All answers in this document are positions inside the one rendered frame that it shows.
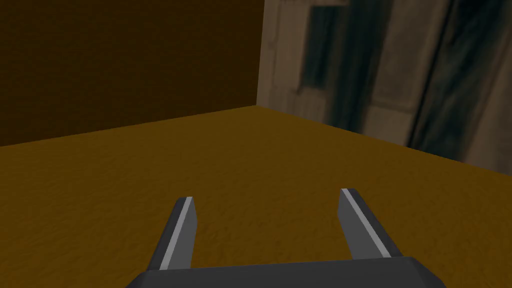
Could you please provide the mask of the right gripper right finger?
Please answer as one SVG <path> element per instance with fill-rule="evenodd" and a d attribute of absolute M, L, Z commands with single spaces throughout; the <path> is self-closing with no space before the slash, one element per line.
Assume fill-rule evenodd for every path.
<path fill-rule="evenodd" d="M 337 216 L 352 259 L 403 256 L 356 189 L 340 190 Z"/>

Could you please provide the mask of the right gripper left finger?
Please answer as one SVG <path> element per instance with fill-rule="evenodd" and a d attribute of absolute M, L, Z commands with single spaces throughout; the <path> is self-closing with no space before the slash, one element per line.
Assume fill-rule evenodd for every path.
<path fill-rule="evenodd" d="M 180 197 L 174 204 L 147 270 L 189 269 L 194 252 L 197 225 L 194 198 Z"/>

